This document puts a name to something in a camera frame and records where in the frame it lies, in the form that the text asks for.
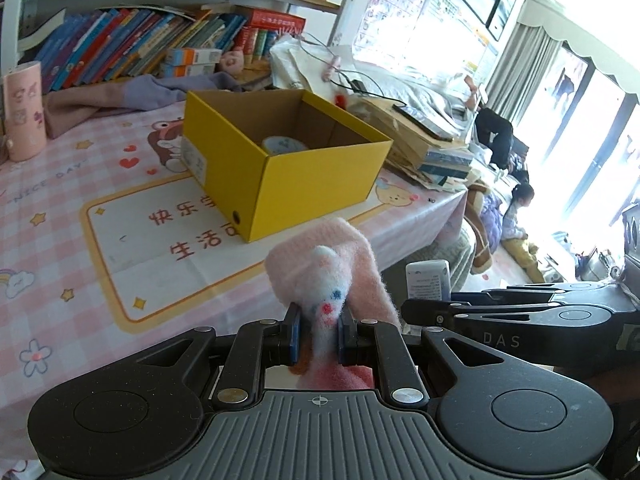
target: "flower print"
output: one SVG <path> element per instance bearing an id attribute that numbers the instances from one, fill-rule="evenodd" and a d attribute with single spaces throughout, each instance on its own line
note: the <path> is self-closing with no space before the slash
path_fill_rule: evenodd
<path id="1" fill-rule="evenodd" d="M 24 363 L 22 371 L 25 377 L 31 377 L 37 370 L 39 374 L 47 371 L 47 358 L 51 355 L 51 348 L 40 346 L 37 339 L 29 341 L 29 349 L 20 352 L 20 361 Z"/>

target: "yellow box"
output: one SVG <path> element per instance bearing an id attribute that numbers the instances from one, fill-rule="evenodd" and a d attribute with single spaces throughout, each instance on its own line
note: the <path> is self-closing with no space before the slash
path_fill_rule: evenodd
<path id="1" fill-rule="evenodd" d="M 251 242 L 366 200 L 392 141 L 305 90 L 189 92 L 182 158 Z M 266 137 L 309 150 L 269 156 Z"/>

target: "pink sock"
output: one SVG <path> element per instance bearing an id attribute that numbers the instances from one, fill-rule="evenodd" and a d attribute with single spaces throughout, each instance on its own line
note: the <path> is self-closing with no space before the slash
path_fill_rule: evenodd
<path id="1" fill-rule="evenodd" d="M 297 303 L 311 327 L 312 357 L 299 388 L 372 388 L 370 368 L 337 362 L 337 321 L 345 300 L 357 319 L 398 326 L 367 239 L 343 219 L 316 224 L 274 247 L 265 267 L 283 305 Z"/>

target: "pink checkered tablecloth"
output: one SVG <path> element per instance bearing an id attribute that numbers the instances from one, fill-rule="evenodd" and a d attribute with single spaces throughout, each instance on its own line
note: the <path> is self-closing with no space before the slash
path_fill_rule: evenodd
<path id="1" fill-rule="evenodd" d="M 234 236 L 179 160 L 183 112 L 175 104 L 91 120 L 34 159 L 0 167 L 0 472 L 36 458 L 27 416 L 56 384 L 193 326 L 226 334 L 282 318 L 261 261 L 296 228 L 252 244 Z M 455 235 L 464 203 L 463 193 L 382 170 L 367 202 L 338 214 L 385 269 L 438 234 Z M 144 272 L 153 272 L 148 285 Z M 151 282 L 163 272 L 185 272 L 171 288 L 179 298 L 156 294 L 162 285 Z"/>

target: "metal screw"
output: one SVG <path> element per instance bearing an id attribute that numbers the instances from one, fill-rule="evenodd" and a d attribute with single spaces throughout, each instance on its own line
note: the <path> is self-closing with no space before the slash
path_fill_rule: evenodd
<path id="1" fill-rule="evenodd" d="M 415 404 L 424 399 L 424 394 L 415 388 L 398 388 L 391 396 L 402 404 Z"/>
<path id="2" fill-rule="evenodd" d="M 225 388 L 218 392 L 218 400 L 225 404 L 238 404 L 249 398 L 249 394 L 241 388 Z"/>

